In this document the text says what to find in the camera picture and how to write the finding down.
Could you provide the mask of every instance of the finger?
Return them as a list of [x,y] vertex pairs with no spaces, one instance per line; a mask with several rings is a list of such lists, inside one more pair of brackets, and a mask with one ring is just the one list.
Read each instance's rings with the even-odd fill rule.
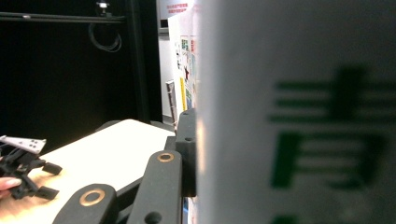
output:
[[21,180],[14,177],[1,177],[0,190],[10,189],[21,184]]
[[10,194],[9,190],[2,190],[0,191],[0,199],[8,197]]

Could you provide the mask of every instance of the black wall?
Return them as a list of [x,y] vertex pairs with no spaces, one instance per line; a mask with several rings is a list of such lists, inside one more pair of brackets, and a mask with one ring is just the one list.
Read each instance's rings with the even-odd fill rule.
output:
[[[162,120],[155,1],[146,2],[141,8],[148,12],[142,13],[142,35],[149,114],[151,120]],[[122,16],[124,2],[110,4],[113,14]],[[95,1],[77,0],[0,3],[2,12],[71,16],[95,16],[94,7]],[[0,135],[46,138],[45,153],[106,121],[138,119],[126,24],[111,25],[109,36],[98,36],[111,42],[111,31],[117,29],[123,43],[116,53],[97,49],[88,26],[0,21]]]

